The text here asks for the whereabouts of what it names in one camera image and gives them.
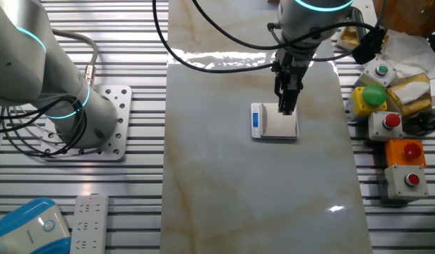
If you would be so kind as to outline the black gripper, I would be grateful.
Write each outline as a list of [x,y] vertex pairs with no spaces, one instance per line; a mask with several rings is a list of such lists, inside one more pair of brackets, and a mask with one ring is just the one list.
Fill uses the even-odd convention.
[[292,115],[294,112],[313,53],[314,51],[293,48],[278,49],[275,53],[275,63],[278,66],[273,70],[274,93],[278,97],[279,112],[283,115]]

